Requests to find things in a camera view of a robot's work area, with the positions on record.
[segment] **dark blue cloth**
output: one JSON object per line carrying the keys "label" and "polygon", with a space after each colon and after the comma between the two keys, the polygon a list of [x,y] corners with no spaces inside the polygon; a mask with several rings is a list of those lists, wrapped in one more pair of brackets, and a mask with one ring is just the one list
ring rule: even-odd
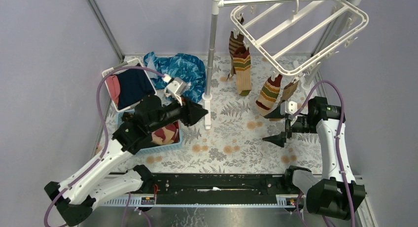
{"label": "dark blue cloth", "polygon": [[[184,82],[190,83],[190,87],[183,93],[184,96],[198,103],[206,86],[205,64],[196,56],[178,53],[173,57],[156,57],[154,52],[144,56],[145,65],[153,61],[155,69],[171,77],[179,77]],[[155,89],[164,89],[167,85],[161,77],[151,79]]]}
{"label": "dark blue cloth", "polygon": [[151,82],[143,70],[128,69],[116,74],[120,84],[118,109],[123,109],[140,101],[148,94],[154,94]]}

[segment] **plastic basket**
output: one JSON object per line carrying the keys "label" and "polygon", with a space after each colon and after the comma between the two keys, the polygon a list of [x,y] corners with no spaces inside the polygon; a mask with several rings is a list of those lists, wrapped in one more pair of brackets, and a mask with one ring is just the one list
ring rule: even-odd
{"label": "plastic basket", "polygon": [[[115,67],[112,67],[112,68],[109,68],[109,69],[106,69],[105,71],[103,71],[102,72],[102,76],[103,77],[105,77],[106,75],[108,75],[112,70],[115,70],[115,69],[117,69],[117,68],[120,68],[120,67],[124,67],[124,66],[136,66],[137,64],[140,64],[142,67],[143,67],[143,65],[142,65],[142,63],[141,63],[141,61],[139,60],[139,58],[134,58],[134,59],[132,59],[132,60],[128,60],[128,61],[126,61],[126,62],[123,62],[122,64],[120,64],[120,65],[118,65],[118,66],[115,66]],[[119,74],[119,73],[122,73],[122,72],[124,72],[125,70],[121,70],[121,71],[119,71],[119,72],[117,72],[117,73],[115,73],[115,74]],[[155,95],[157,95],[157,90],[155,90],[155,87],[154,87],[154,84],[152,83],[152,81],[151,81],[151,79],[149,78],[149,76],[148,76],[148,72],[147,71],[145,71],[145,75],[148,77],[148,80],[149,80],[149,82],[151,83],[151,85],[152,85],[152,88],[154,89],[154,91],[155,91]],[[109,92],[109,87],[107,86],[107,82],[104,82],[105,84],[106,84],[106,88],[107,88],[107,92]],[[130,109],[133,109],[133,108],[135,108],[135,106],[136,105],[138,105],[139,104],[139,101],[137,102],[137,103],[135,103],[135,104],[133,104],[133,105],[130,105],[130,106],[128,106],[128,107],[125,107],[125,108],[123,108],[123,109],[118,109],[118,107],[117,107],[117,104],[115,104],[115,102],[113,101],[113,100],[111,100],[112,101],[112,105],[113,105],[113,107],[115,107],[115,109],[116,109],[116,111],[117,112],[123,112],[123,111],[127,111],[127,110],[130,110]]]}
{"label": "plastic basket", "polygon": [[[134,113],[134,110],[128,110],[128,111],[124,111],[124,112]],[[116,115],[117,129],[123,123],[122,122],[122,115],[123,115],[124,112],[119,112]],[[173,144],[169,144],[169,145],[161,145],[161,146],[150,147],[150,148],[142,148],[137,154],[140,155],[140,154],[149,154],[149,153],[157,153],[157,152],[167,152],[167,151],[181,149],[182,148],[181,144],[183,142],[183,132],[181,131],[180,123],[178,123],[178,136],[179,136],[178,143],[173,143]]]}

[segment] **metal floor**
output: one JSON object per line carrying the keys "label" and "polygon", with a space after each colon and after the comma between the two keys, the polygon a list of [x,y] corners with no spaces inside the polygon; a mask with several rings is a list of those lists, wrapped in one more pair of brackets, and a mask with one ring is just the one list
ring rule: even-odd
{"label": "metal floor", "polygon": [[[123,207],[99,207],[79,227],[121,226]],[[299,216],[277,208],[158,208],[147,212],[153,227],[304,227]],[[309,227],[325,227],[321,216],[304,213]],[[363,227],[357,217],[357,227]],[[337,227],[350,221],[331,219]],[[125,227],[147,227],[145,216],[129,208]]]}

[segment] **purple wall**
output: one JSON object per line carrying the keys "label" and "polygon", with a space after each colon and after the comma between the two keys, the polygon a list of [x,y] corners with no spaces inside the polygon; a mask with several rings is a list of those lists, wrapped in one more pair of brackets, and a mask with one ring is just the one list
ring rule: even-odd
{"label": "purple wall", "polygon": [[0,226],[43,226],[43,187],[89,160],[100,72],[117,63],[86,0],[0,0]]}
{"label": "purple wall", "polygon": [[[173,54],[207,54],[209,48],[209,31],[211,0],[96,0],[106,22],[108,23],[119,46],[125,54],[148,53]],[[307,2],[300,3],[300,9]],[[305,34],[331,14],[332,0],[318,7],[315,12],[306,16],[292,28],[284,31],[271,42],[263,45],[266,50],[278,52],[285,46]],[[270,5],[260,4],[256,14]],[[269,14],[257,25],[249,28],[255,38],[290,17],[295,3],[285,3]],[[216,35],[216,52],[228,53],[228,39],[234,27],[230,19],[234,7],[223,7],[218,17]],[[247,7],[244,19],[247,21],[255,15]],[[314,34],[310,39],[295,47],[293,53],[310,53],[316,47],[323,31]]]}
{"label": "purple wall", "polygon": [[365,179],[379,227],[417,226],[416,0],[363,0],[360,8],[369,25],[321,74],[342,91],[350,164]]}

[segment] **blue basket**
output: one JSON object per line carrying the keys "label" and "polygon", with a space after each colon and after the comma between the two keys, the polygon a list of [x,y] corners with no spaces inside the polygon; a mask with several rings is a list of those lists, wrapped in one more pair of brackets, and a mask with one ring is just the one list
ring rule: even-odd
{"label": "blue basket", "polygon": [[[128,113],[134,113],[134,110],[127,110],[124,112],[128,112]],[[117,128],[120,127],[120,125],[123,123],[122,121],[122,115],[124,112],[119,112],[116,115],[116,124],[117,124]],[[181,149],[181,144],[183,142],[183,132],[180,129],[180,123],[178,123],[178,136],[179,136],[179,141],[178,143],[173,143],[173,144],[169,144],[169,145],[161,145],[161,146],[156,146],[156,147],[150,147],[150,148],[142,148],[137,155],[141,155],[141,154],[149,154],[149,153],[157,153],[157,152],[167,152],[167,151],[172,151],[172,150],[177,150],[177,149]]]}

